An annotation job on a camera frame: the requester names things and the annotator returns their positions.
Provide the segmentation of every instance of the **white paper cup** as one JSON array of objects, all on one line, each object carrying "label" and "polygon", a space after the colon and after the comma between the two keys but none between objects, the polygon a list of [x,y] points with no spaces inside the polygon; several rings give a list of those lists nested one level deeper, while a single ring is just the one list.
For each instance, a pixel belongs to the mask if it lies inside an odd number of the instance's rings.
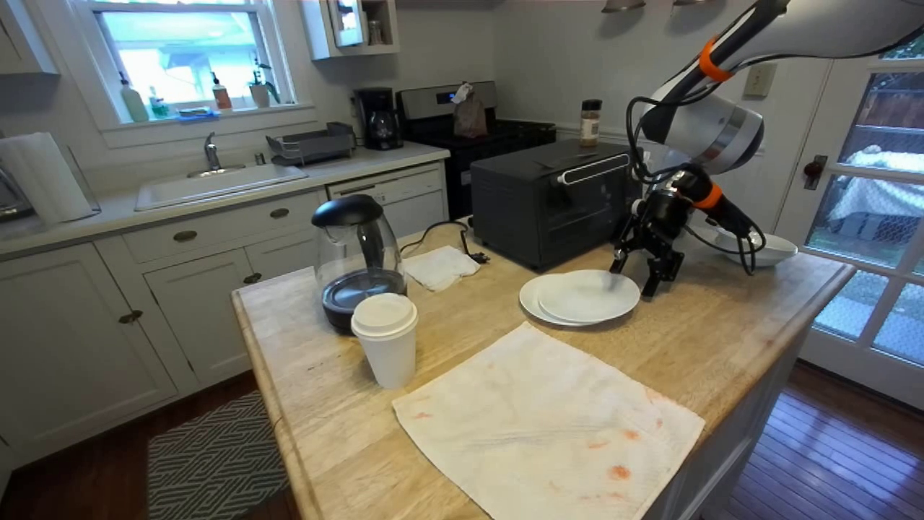
[{"label": "white paper cup", "polygon": [[348,319],[378,388],[400,388],[416,371],[416,307],[404,296],[373,296]]}]

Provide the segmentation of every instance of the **kitchen sink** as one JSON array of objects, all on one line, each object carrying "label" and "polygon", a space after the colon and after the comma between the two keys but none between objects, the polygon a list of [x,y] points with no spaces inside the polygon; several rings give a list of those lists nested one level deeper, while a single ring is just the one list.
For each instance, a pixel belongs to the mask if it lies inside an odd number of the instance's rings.
[{"label": "kitchen sink", "polygon": [[165,206],[185,206],[197,199],[225,196],[236,190],[251,190],[263,186],[302,179],[298,168],[273,168],[273,164],[253,164],[240,171],[207,171],[199,177],[182,177],[168,181],[142,186],[139,190],[139,210],[145,209],[165,209]]}]

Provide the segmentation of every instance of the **rug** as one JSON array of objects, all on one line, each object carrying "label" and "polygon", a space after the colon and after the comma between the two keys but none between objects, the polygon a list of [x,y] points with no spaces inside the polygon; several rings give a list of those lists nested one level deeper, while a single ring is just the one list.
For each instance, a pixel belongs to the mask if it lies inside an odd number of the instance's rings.
[{"label": "rug", "polygon": [[257,392],[197,417],[147,444],[147,517],[240,517],[288,489]]}]

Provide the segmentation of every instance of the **faucet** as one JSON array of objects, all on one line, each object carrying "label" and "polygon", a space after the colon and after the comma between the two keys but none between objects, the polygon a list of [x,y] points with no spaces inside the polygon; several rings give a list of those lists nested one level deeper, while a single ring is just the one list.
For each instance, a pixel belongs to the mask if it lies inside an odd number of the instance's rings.
[{"label": "faucet", "polygon": [[204,137],[204,171],[221,171],[218,148],[212,144],[212,134]]}]

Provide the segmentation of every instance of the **countertop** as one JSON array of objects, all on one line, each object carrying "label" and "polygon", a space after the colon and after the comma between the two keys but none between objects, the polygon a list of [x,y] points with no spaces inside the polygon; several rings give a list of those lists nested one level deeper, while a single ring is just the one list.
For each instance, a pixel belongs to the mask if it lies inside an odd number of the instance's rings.
[{"label": "countertop", "polygon": [[[423,248],[455,241],[455,231],[439,228]],[[744,392],[796,349],[799,333],[851,268],[796,255],[747,277],[713,252],[683,248],[679,280],[660,285],[654,301],[643,301],[631,314],[589,329],[540,322],[534,326],[698,413],[702,444]],[[314,301],[312,268],[233,293],[302,517],[485,517],[407,440],[390,402],[532,322],[516,293],[534,272],[493,252],[488,257],[475,275],[445,293],[410,280],[419,307],[419,371],[400,391],[376,388],[357,340],[332,333]],[[609,259],[609,246],[601,246],[555,272],[607,268]],[[627,275],[640,280],[640,268],[634,255]]]},{"label": "countertop", "polygon": [[407,141],[404,148],[394,148],[394,151],[357,151],[348,158],[334,158],[334,161],[309,164],[309,168],[286,168],[286,181],[276,181],[276,186],[257,186],[247,190],[191,199],[182,206],[145,209],[145,210],[139,210],[139,190],[110,193],[110,196],[98,196],[98,215],[87,220],[74,220],[64,226],[46,226],[38,216],[0,223],[0,257],[64,246],[74,241],[90,241],[101,235],[116,235],[139,226],[156,226],[165,220],[182,220],[191,215],[221,210],[231,206],[247,206],[270,196],[286,196],[298,190],[312,190],[312,187],[324,187],[347,179],[376,177],[376,173],[413,168],[423,161],[441,161],[441,158],[448,158],[448,151]]}]

